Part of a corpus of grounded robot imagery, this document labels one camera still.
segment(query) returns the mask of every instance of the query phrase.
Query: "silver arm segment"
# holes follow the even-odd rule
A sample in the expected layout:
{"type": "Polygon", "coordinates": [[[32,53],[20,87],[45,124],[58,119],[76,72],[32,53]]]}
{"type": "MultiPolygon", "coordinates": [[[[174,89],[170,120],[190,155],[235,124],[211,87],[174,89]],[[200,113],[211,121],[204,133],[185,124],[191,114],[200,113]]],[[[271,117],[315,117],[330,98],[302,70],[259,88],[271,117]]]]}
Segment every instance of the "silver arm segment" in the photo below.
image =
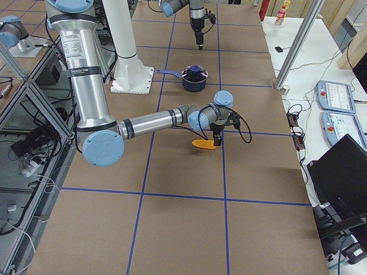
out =
{"type": "Polygon", "coordinates": [[[233,96],[219,91],[214,101],[204,107],[182,105],[178,108],[117,121],[108,110],[101,67],[93,36],[96,28],[93,2],[46,0],[51,27],[60,33],[67,75],[76,95],[80,122],[77,136],[83,146],[83,155],[96,166],[109,166],[123,155],[124,139],[151,133],[189,122],[194,130],[212,123],[224,125],[233,96]]]}

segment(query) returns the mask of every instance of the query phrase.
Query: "brown floor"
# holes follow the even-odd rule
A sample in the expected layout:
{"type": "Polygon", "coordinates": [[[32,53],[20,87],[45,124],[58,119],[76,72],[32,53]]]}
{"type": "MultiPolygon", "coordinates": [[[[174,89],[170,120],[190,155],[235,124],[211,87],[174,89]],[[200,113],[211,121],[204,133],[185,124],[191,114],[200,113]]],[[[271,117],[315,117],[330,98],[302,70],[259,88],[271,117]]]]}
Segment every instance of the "brown floor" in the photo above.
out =
{"type": "Polygon", "coordinates": [[[201,106],[226,89],[253,142],[228,128],[224,145],[205,151],[191,145],[192,133],[166,129],[127,141],[108,168],[76,155],[27,274],[328,274],[281,96],[271,88],[258,10],[208,9],[219,25],[199,52],[187,9],[165,18],[139,3],[132,24],[142,62],[178,71],[202,65],[208,85],[189,93],[179,79],[155,74],[149,95],[107,87],[111,113],[121,120],[201,106]]]}

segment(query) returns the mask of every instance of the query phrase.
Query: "plastic bottle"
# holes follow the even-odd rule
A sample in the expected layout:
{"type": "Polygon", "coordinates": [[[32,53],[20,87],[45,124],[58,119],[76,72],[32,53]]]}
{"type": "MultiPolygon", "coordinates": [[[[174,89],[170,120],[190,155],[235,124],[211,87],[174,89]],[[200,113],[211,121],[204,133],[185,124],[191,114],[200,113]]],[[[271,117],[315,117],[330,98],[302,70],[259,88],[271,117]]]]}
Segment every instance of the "plastic bottle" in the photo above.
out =
{"type": "Polygon", "coordinates": [[[284,18],[286,17],[286,13],[287,13],[287,7],[282,6],[282,9],[280,9],[278,11],[278,14],[276,15],[275,25],[280,26],[283,23],[284,18]]]}

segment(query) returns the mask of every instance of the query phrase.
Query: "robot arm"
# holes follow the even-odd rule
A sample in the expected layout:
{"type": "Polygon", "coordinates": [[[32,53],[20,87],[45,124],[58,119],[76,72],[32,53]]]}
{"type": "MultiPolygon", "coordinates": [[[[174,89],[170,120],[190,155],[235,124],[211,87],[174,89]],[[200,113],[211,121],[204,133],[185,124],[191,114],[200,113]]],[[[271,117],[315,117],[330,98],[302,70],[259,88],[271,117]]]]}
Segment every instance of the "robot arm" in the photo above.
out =
{"type": "Polygon", "coordinates": [[[204,0],[162,0],[160,7],[165,16],[170,17],[183,7],[190,5],[190,24],[195,33],[196,44],[199,50],[202,50],[204,44],[204,33],[202,29],[205,27],[205,20],[209,19],[213,25],[216,23],[216,16],[211,12],[207,12],[204,8],[204,0]]]}
{"type": "Polygon", "coordinates": [[[96,166],[109,166],[123,155],[124,139],[189,122],[195,130],[228,125],[233,96],[219,91],[204,107],[182,105],[150,115],[117,121],[111,116],[104,91],[93,32],[97,25],[90,0],[46,0],[51,27],[60,33],[67,75],[79,106],[77,135],[83,155],[96,166]]]}
{"type": "Polygon", "coordinates": [[[21,52],[28,52],[35,47],[24,25],[14,15],[0,19],[0,41],[8,48],[18,45],[21,52]]]}

